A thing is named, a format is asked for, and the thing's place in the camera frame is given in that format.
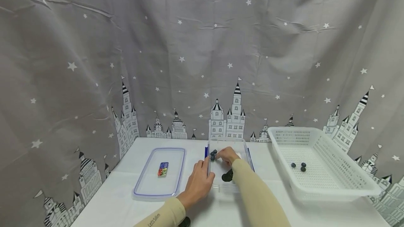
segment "plastic container lid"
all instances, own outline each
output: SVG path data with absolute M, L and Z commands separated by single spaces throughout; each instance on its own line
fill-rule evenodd
M 161 147 L 152 150 L 133 189 L 134 199 L 138 201 L 164 201 L 166 198 L 177 195 L 185 155 L 186 150 L 184 148 Z M 160 166 L 167 166 L 166 175 L 159 176 Z

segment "right hand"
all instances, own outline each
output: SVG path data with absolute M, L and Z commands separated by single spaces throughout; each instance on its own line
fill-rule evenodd
M 222 158 L 222 160 L 224 162 L 226 162 L 227 165 L 231 166 L 233 164 L 233 162 L 237 159 L 239 159 L 240 157 L 236 154 L 236 152 L 234 152 L 233 148 L 231 147 L 226 147 L 223 148 L 222 150 L 220 150 L 217 154 L 216 154 L 216 159 Z

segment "clear plastic container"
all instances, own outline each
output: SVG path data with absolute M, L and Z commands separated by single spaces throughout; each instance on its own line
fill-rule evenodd
M 250 164 L 252 170 L 254 170 L 253 163 L 251 161 L 250 151 L 244 139 L 236 138 L 212 138 L 209 140 L 208 146 L 205 150 L 205 156 L 210 155 L 210 152 L 217 150 L 218 152 L 226 147 L 232 147 L 234 151 L 240 156 L 240 158 L 247 161 Z M 209 172 L 216 174 L 213 180 L 213 188 L 217 189 L 220 193 L 239 193 L 239 189 L 234 181 L 225 182 L 222 180 L 222 175 L 227 173 L 231 167 L 226 165 L 221 159 L 215 161 L 209 161 Z
M 152 150 L 133 189 L 133 198 L 138 201 L 164 201 L 176 196 L 180 189 L 185 155 L 184 148 L 161 147 Z M 168 163 L 167 174 L 158 176 L 162 163 Z

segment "gray curtain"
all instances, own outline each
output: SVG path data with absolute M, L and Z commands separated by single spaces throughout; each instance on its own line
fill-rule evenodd
M 404 226 L 403 4 L 0 0 L 0 225 L 70 226 L 136 137 L 295 125 L 332 137 Z

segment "plastic storage box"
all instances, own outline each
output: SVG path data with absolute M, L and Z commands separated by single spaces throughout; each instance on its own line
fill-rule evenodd
M 270 127 L 268 133 L 298 200 L 353 201 L 380 194 L 381 189 L 372 178 L 321 130 Z M 307 165 L 306 172 L 300 170 L 303 162 Z
M 208 142 L 208 146 L 205 150 L 205 157 L 210 155 L 210 152 L 217 150 L 218 152 L 226 147 L 232 147 L 236 153 L 239 153 L 242 159 L 250 164 L 252 170 L 254 170 L 253 163 L 251 161 L 250 152 L 247 148 L 247 144 L 244 139 L 236 138 L 211 138 Z M 226 163 L 221 159 L 215 161 L 209 161 L 209 172 L 214 172 L 216 174 L 213 180 L 213 188 L 217 189 L 220 193 L 239 193 L 239 189 L 234 181 L 224 182 L 222 180 L 222 175 L 231 169 Z
M 176 196 L 180 189 L 185 156 L 184 148 L 161 147 L 152 150 L 133 189 L 133 198 L 138 201 L 165 201 Z M 161 166 L 167 169 L 161 172 Z

